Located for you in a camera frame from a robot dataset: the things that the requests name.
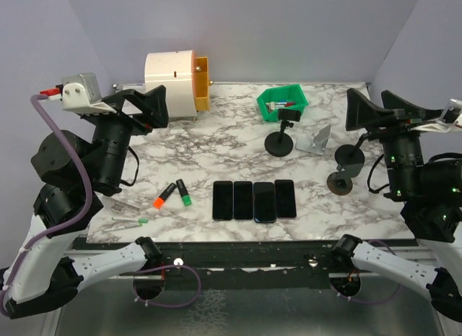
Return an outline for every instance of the white cylindrical device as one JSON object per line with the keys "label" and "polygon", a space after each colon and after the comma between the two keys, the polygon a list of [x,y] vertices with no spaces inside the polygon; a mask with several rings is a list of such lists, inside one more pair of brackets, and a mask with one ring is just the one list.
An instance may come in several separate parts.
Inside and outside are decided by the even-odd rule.
{"label": "white cylindrical device", "polygon": [[194,51],[149,53],[144,65],[146,91],[164,85],[167,89],[168,115],[196,117],[209,105],[209,71],[207,57]]}

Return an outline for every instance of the small green object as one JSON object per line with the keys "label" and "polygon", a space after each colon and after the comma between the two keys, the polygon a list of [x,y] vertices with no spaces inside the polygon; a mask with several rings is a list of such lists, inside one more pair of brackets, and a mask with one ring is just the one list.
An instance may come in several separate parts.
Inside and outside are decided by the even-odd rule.
{"label": "small green object", "polygon": [[269,88],[262,92],[261,95],[257,98],[258,107],[260,108],[264,121],[279,121],[277,118],[278,109],[270,113],[268,112],[266,103],[270,103],[271,101],[278,102],[283,99],[290,99],[290,101],[295,102],[295,105],[286,107],[285,109],[297,110],[302,114],[305,110],[305,107],[309,104],[306,100],[305,94],[303,94],[300,85],[285,85],[283,87]]}
{"label": "small green object", "polygon": [[183,204],[185,206],[189,206],[190,204],[192,204],[193,202],[191,201],[191,198],[189,197],[189,195],[185,195],[184,197],[181,198],[183,200]]}

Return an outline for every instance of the yellow container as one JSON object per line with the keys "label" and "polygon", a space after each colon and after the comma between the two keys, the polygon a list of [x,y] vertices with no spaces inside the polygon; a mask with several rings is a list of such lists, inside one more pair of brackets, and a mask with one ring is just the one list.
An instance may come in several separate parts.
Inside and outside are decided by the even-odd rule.
{"label": "yellow container", "polygon": [[195,59],[194,102],[197,111],[210,111],[209,98],[209,62],[206,56]]}

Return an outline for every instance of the black cable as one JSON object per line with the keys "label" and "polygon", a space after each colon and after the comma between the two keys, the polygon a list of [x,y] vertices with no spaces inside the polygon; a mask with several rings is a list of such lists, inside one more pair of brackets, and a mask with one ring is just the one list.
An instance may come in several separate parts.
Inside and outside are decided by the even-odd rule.
{"label": "black cable", "polygon": [[460,153],[443,153],[443,154],[438,154],[433,157],[431,157],[428,162],[433,163],[436,160],[441,160],[441,159],[461,159],[462,154]]}
{"label": "black cable", "polygon": [[133,178],[133,182],[131,182],[131,183],[121,179],[121,184],[123,184],[124,186],[134,186],[135,183],[136,183],[136,178],[138,177],[139,158],[138,158],[138,155],[136,155],[135,151],[131,147],[128,147],[128,151],[135,157],[135,160],[136,160],[137,166],[136,166],[135,176]]}
{"label": "black cable", "polygon": [[378,194],[382,190],[384,190],[387,186],[390,186],[390,184],[387,183],[387,184],[385,184],[385,185],[383,185],[383,186],[381,186],[380,188],[377,188],[377,189],[372,189],[370,187],[370,179],[372,178],[372,173],[374,172],[374,169],[377,167],[378,163],[383,159],[383,156],[384,156],[384,154],[382,154],[380,157],[377,158],[374,165],[372,165],[372,168],[370,169],[369,176],[367,177],[367,187],[369,188],[369,192],[371,192],[373,194]]}

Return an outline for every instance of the phone screen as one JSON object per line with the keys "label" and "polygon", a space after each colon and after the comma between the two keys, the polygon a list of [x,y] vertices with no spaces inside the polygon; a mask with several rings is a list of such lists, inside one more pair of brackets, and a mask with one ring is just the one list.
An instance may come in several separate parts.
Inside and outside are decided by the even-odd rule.
{"label": "phone screen", "polygon": [[273,183],[257,182],[253,184],[253,212],[257,223],[274,223],[276,221]]}
{"label": "phone screen", "polygon": [[214,220],[232,219],[232,182],[214,182],[214,195],[212,206],[212,217]]}
{"label": "phone screen", "polygon": [[295,205],[294,181],[290,179],[277,179],[274,181],[276,189],[276,214],[278,218],[297,217]]}
{"label": "phone screen", "polygon": [[253,219],[253,186],[252,182],[234,182],[234,219]]}

